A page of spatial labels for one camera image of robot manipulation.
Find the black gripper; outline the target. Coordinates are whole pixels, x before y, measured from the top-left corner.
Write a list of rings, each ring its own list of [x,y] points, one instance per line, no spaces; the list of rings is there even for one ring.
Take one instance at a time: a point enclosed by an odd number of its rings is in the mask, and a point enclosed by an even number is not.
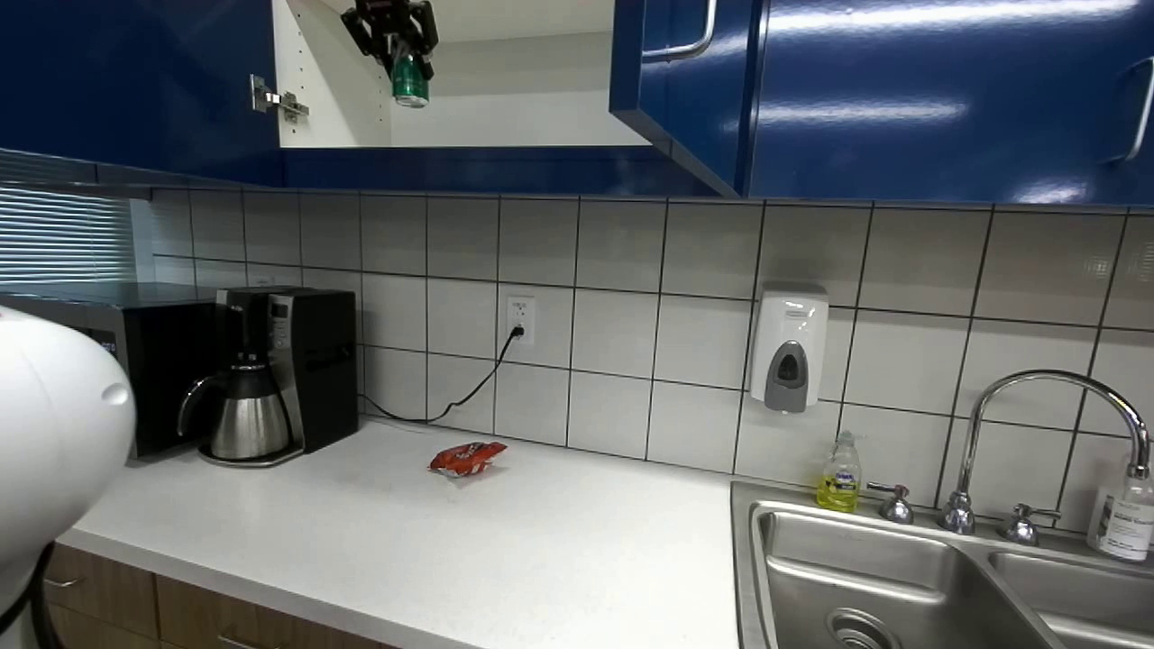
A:
[[[385,59],[395,48],[431,55],[441,44],[431,0],[352,0],[338,23],[371,59]]]

